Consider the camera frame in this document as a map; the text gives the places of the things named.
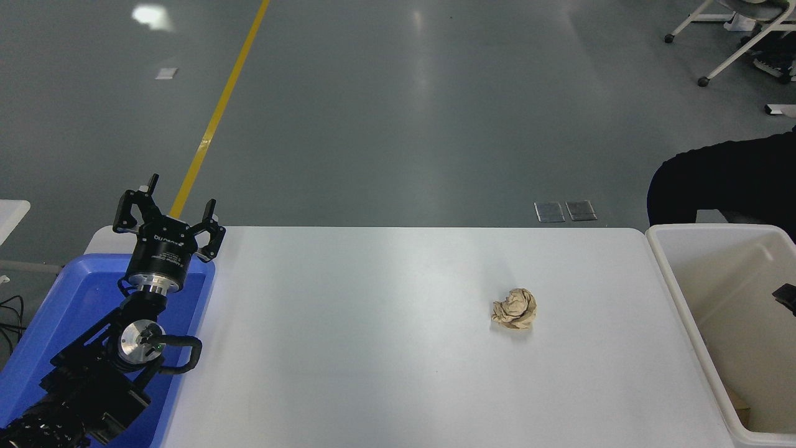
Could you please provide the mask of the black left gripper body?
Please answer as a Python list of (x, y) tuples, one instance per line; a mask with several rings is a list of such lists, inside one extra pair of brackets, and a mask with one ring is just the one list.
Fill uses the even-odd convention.
[(185, 222), (168, 216), (145, 222), (137, 232), (127, 282), (140, 284), (144, 277), (159, 276), (182, 286), (196, 250), (195, 235)]

